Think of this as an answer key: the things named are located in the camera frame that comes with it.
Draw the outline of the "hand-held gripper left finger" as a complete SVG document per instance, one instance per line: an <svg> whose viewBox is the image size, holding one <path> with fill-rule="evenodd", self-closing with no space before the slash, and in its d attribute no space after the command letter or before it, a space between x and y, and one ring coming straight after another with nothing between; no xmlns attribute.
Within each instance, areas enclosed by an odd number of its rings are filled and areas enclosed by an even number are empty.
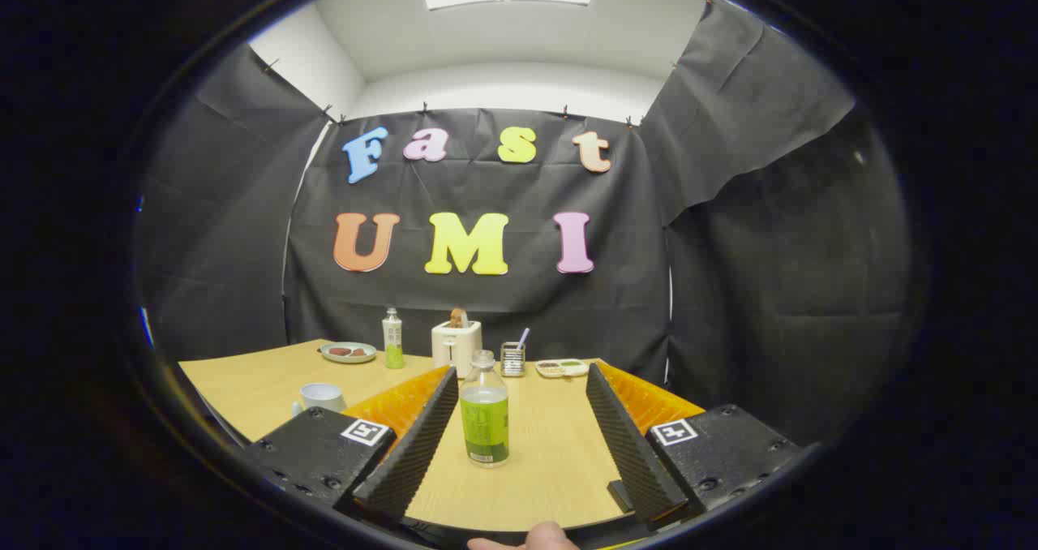
<svg viewBox="0 0 1038 550"><path fill-rule="evenodd" d="M454 367L332 412L308 407L247 446L285 493L344 514L399 522L425 479L459 397Z"/></svg>

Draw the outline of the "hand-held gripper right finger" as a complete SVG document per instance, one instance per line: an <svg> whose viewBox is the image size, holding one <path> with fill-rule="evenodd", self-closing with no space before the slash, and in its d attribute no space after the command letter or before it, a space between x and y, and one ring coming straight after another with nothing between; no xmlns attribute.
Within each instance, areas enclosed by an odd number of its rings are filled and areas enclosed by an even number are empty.
<svg viewBox="0 0 1038 550"><path fill-rule="evenodd" d="M607 363L585 394L637 519L650 529L748 495L804 455L733 403L703 409Z"/></svg>

